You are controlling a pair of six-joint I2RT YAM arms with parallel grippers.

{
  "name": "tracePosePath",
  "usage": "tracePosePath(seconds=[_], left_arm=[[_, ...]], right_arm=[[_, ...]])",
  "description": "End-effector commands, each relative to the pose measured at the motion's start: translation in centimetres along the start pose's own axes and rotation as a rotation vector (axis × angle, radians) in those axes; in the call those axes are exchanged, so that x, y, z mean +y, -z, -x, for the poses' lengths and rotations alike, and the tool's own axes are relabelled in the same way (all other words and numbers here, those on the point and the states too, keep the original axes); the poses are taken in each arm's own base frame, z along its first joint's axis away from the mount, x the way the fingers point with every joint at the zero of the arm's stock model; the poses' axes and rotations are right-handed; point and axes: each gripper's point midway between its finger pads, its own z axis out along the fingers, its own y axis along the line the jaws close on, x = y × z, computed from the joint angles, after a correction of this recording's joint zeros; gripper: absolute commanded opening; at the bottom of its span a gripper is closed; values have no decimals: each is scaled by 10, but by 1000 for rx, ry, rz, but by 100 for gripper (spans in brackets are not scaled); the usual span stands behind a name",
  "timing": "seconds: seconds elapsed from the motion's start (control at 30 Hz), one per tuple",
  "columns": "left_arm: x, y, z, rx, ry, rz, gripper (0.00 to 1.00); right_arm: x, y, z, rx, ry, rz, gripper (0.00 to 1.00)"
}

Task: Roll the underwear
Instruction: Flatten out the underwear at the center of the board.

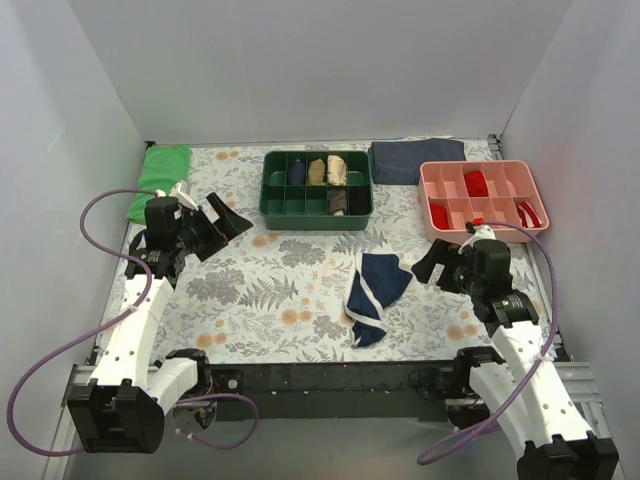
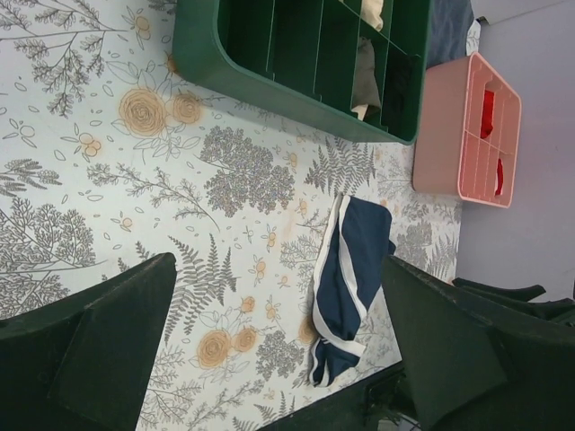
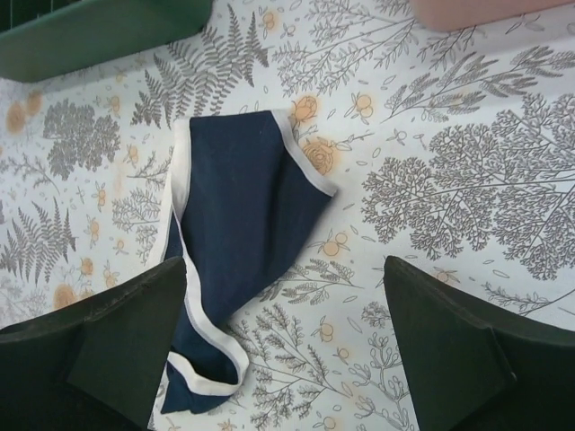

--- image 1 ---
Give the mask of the navy white-trimmed underwear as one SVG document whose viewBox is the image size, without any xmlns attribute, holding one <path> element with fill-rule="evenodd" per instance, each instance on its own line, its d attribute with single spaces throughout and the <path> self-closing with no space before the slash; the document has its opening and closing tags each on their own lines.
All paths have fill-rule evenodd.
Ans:
<svg viewBox="0 0 640 480">
<path fill-rule="evenodd" d="M 355 255 L 343 296 L 344 312 L 353 321 L 353 348 L 370 347 L 386 336 L 385 311 L 403 296 L 413 279 L 396 254 Z"/>
</svg>

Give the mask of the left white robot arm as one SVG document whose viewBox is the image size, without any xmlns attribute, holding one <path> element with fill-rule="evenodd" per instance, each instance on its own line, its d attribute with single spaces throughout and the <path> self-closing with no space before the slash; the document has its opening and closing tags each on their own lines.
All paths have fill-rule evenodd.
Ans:
<svg viewBox="0 0 640 480">
<path fill-rule="evenodd" d="M 155 452 L 166 415 L 181 402 L 196 403 L 201 427 L 213 420 L 221 395 L 204 351 L 173 350 L 156 373 L 148 372 L 165 307 L 187 257 L 205 261 L 253 226 L 216 194 L 207 200 L 214 220 L 183 193 L 146 203 L 146 227 L 129 248 L 125 317 L 113 327 L 87 383 L 72 387 L 67 399 L 82 447 L 89 453 Z"/>
</svg>

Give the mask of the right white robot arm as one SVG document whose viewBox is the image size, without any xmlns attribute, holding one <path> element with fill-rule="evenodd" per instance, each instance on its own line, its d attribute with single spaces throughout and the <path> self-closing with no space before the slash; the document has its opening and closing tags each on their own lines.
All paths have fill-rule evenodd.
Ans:
<svg viewBox="0 0 640 480">
<path fill-rule="evenodd" d="M 464 428 L 423 451 L 430 465 L 498 425 L 517 457 L 520 479 L 611 479 L 619 461 L 610 438 L 599 437 L 569 396 L 548 352 L 553 344 L 529 297 L 513 286 L 509 247 L 495 239 L 463 246 L 436 240 L 412 271 L 427 282 L 435 266 L 437 286 L 470 297 L 475 316 L 492 339 L 490 347 L 462 349 L 452 383 L 464 397 L 478 396 L 487 419 Z"/>
</svg>

